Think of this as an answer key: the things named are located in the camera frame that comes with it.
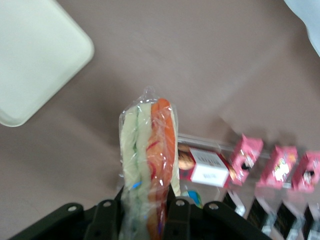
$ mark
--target small box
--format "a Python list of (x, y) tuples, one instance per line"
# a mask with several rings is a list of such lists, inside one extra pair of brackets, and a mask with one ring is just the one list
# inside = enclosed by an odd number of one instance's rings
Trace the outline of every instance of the small box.
[(292, 188), (311, 193), (320, 178), (320, 152), (307, 151), (292, 177)]
[(242, 135), (230, 156), (230, 164), (235, 173), (231, 175), (234, 184), (241, 186), (245, 182), (261, 153), (263, 145), (264, 143), (260, 138), (250, 138)]
[(239, 214), (241, 217), (244, 216), (246, 213), (246, 208), (244, 204), (242, 203), (240, 197), (238, 194), (236, 194), (233, 191), (227, 191), (225, 194), (222, 202), (229, 206), (232, 210), (234, 210), (237, 214)]
[(254, 199), (247, 217), (249, 223), (256, 226), (265, 235), (269, 236), (276, 219), (276, 212), (272, 210), (264, 198), (257, 197)]
[(278, 209), (274, 227), (285, 240), (296, 240), (304, 223), (304, 215), (291, 203), (283, 202)]
[(320, 210), (315, 205), (308, 205), (304, 212), (305, 224), (302, 234), (305, 240), (320, 240)]
[(258, 185), (276, 189), (282, 188), (297, 162), (297, 157), (298, 153), (295, 146), (275, 146), (261, 174)]
[(227, 161), (217, 152), (178, 145), (180, 179), (224, 187), (230, 178)]

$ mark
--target cartoon character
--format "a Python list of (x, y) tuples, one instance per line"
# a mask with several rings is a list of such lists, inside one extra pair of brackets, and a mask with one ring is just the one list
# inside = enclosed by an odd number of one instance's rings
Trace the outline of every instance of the cartoon character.
[(315, 174), (314, 171), (305, 171), (303, 174), (303, 180), (307, 183), (307, 184), (311, 184), (312, 182), (312, 176)]
[(289, 166), (284, 158), (280, 158), (278, 164), (274, 168), (274, 177), (277, 181), (284, 182), (290, 172)]
[(245, 157), (244, 163), (242, 164), (241, 168), (243, 170), (250, 170), (255, 165), (254, 163), (254, 155), (252, 152), (244, 153), (244, 151), (240, 150), (240, 153), (242, 156)]

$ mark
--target pink packaging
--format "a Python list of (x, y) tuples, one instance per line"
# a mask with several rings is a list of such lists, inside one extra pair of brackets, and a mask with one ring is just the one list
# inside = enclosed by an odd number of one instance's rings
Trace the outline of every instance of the pink packaging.
[(241, 140), (237, 143), (230, 157), (231, 166), (235, 174), (232, 175), (232, 182), (242, 185), (247, 179), (250, 169), (256, 163), (263, 148), (263, 141), (260, 138), (249, 138), (242, 134)]
[(276, 189), (282, 188), (297, 162), (297, 157), (298, 153), (295, 146), (275, 146), (258, 185)]
[(320, 179), (320, 151), (307, 151), (292, 177), (292, 188), (312, 193)]

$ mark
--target white paper tray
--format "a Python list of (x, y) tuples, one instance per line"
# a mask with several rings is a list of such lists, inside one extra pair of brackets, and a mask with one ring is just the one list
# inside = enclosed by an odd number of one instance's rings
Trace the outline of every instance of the white paper tray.
[(86, 33), (53, 0), (0, 2), (0, 123), (24, 124), (93, 57)]

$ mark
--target metal screw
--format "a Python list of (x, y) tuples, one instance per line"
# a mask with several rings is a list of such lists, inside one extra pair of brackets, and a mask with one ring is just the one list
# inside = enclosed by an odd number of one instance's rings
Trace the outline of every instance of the metal screw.
[(185, 205), (185, 202), (183, 200), (178, 200), (175, 202), (175, 204), (177, 204), (179, 207)]
[(110, 207), (110, 206), (111, 206), (111, 202), (110, 202), (110, 201), (106, 201), (106, 202), (103, 204), (103, 206), (104, 206), (105, 208)]
[(71, 207), (68, 208), (68, 211), (69, 211), (69, 212), (73, 212), (73, 211), (75, 211), (76, 209), (77, 209), (77, 206), (71, 206)]
[(211, 204), (209, 204), (209, 208), (210, 208), (211, 210), (217, 210), (219, 207), (218, 207), (217, 204), (211, 203)]

